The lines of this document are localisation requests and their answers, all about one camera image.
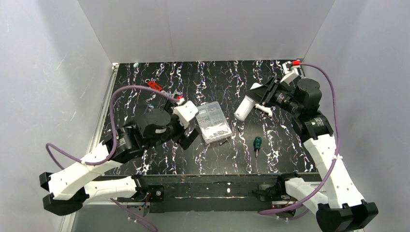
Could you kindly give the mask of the white remote control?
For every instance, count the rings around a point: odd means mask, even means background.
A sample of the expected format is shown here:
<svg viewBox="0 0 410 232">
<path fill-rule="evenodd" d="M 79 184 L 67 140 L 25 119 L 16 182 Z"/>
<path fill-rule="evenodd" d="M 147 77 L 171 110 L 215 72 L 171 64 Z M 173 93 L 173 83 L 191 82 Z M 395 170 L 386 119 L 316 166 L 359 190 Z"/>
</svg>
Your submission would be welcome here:
<svg viewBox="0 0 410 232">
<path fill-rule="evenodd" d="M 261 97 L 257 96 L 256 93 L 253 92 L 254 89 L 261 86 L 262 84 L 253 83 L 251 88 L 246 91 L 242 102 L 234 113 L 234 116 L 237 120 L 245 121 L 251 110 L 255 107 L 255 104 L 261 101 Z"/>
</svg>

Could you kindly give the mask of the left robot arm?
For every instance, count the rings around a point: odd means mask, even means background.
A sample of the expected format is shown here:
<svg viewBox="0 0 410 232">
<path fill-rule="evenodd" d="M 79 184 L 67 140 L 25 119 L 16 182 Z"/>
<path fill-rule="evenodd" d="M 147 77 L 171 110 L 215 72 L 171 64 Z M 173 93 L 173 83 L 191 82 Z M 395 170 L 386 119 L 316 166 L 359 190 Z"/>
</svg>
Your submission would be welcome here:
<svg viewBox="0 0 410 232">
<path fill-rule="evenodd" d="M 43 197 L 43 208 L 65 216 L 104 199 L 120 197 L 142 201 L 149 187 L 140 174 L 110 180 L 99 177 L 170 140 L 187 149 L 198 131 L 192 131 L 189 136 L 185 131 L 198 112 L 191 102 L 170 110 L 153 109 L 113 131 L 80 161 L 59 172 L 41 174 L 40 185 L 48 191 Z"/>
</svg>

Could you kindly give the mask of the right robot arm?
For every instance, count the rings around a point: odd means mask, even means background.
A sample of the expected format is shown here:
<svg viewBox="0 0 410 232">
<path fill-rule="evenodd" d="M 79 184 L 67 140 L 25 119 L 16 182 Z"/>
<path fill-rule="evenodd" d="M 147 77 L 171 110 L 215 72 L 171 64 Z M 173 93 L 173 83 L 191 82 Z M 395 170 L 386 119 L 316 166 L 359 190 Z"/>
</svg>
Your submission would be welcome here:
<svg viewBox="0 0 410 232">
<path fill-rule="evenodd" d="M 293 88 L 276 78 L 248 90 L 245 95 L 262 106 L 277 106 L 292 115 L 293 129 L 313 158 L 322 179 L 313 188 L 298 174 L 281 175 L 274 187 L 275 193 L 297 200 L 285 207 L 285 211 L 305 207 L 315 215 L 323 232 L 363 229 L 379 211 L 375 203 L 365 200 L 343 163 L 340 140 L 319 111 L 320 84 L 304 78 Z"/>
</svg>

